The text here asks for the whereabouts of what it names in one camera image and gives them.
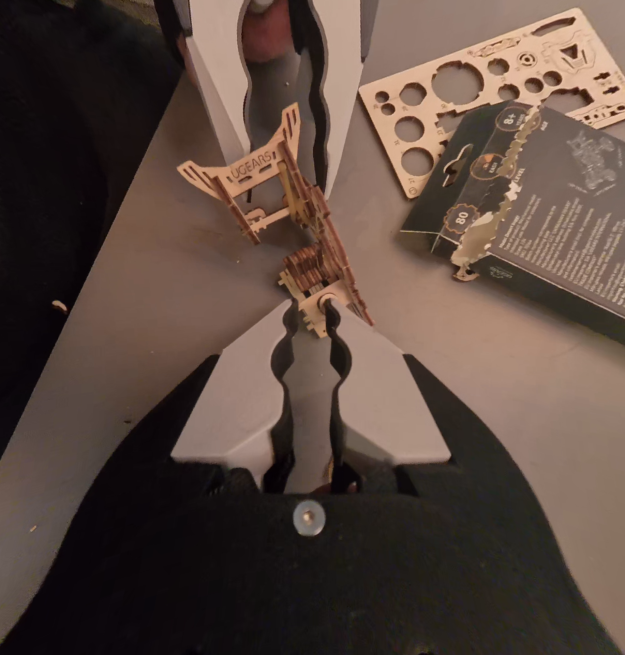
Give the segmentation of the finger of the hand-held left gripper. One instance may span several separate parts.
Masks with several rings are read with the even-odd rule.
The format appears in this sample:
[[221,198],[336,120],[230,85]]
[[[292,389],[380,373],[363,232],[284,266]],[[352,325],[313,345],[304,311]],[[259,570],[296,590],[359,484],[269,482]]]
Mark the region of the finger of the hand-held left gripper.
[[297,90],[314,130],[316,185],[331,195],[365,61],[363,1],[293,1],[292,38],[300,55]]
[[225,157],[251,150],[245,102],[251,82],[242,52],[242,22],[248,1],[189,1],[185,39],[196,84]]

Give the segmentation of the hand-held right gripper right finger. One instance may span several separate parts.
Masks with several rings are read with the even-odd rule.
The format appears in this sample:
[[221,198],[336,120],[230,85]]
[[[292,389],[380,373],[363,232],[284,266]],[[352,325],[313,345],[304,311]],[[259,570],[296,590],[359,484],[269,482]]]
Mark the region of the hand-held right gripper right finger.
[[448,463],[448,445],[401,349],[338,301],[329,302],[329,337],[339,376],[329,425],[331,491],[395,490],[400,466]]

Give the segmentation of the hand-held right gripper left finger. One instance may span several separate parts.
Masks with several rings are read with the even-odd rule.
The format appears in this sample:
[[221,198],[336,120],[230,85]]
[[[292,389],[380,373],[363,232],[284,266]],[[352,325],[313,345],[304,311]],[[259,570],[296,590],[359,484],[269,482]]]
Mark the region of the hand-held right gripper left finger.
[[222,351],[172,459],[245,469],[260,490],[284,492],[295,463],[284,376],[294,361],[298,314],[297,301],[284,301]]

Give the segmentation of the wooden buggy model assembly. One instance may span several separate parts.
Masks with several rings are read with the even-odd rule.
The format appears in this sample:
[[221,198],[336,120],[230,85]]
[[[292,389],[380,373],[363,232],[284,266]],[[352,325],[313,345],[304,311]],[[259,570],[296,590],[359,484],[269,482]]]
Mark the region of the wooden buggy model assembly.
[[[177,170],[190,184],[222,201],[252,244],[260,244],[259,233],[285,218],[310,232],[311,244],[284,258],[278,283],[298,302],[307,329],[323,338],[325,315],[317,299],[325,293],[334,293],[367,325],[374,326],[374,321],[358,291],[324,193],[297,164],[301,124],[299,105],[294,102],[282,111],[280,126],[266,145],[227,166],[202,167],[188,160]],[[244,211],[236,199],[273,178],[284,191],[283,207],[269,214],[260,207]]]

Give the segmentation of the person's left hand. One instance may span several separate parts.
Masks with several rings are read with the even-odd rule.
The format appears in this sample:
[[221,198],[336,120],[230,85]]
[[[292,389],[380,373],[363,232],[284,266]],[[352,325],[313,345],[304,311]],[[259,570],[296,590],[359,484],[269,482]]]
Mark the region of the person's left hand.
[[250,63],[265,63],[294,50],[288,1],[273,1],[263,11],[249,5],[242,24],[242,48]]

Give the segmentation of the laser-cut plywood part sheet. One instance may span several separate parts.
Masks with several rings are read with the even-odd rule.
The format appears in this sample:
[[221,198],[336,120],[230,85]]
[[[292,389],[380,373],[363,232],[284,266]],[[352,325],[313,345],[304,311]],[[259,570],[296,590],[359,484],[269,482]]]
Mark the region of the laser-cut plywood part sheet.
[[[473,99],[440,97],[435,83],[449,71],[475,76]],[[567,115],[588,127],[625,120],[625,75],[577,7],[359,88],[408,199],[426,186],[466,113],[504,100],[540,105],[559,95],[585,103]]]

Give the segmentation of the person's dark clothing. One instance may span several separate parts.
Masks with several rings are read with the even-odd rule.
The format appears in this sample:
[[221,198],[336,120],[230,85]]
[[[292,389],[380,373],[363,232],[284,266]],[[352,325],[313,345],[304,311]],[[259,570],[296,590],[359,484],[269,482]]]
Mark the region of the person's dark clothing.
[[121,3],[0,1],[0,460],[181,78]]

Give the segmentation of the black cardboard box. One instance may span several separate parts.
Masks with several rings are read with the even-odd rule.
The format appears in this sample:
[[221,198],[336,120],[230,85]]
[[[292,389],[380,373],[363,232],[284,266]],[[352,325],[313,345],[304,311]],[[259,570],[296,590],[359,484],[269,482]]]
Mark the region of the black cardboard box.
[[516,101],[470,111],[399,232],[625,345],[625,142]]

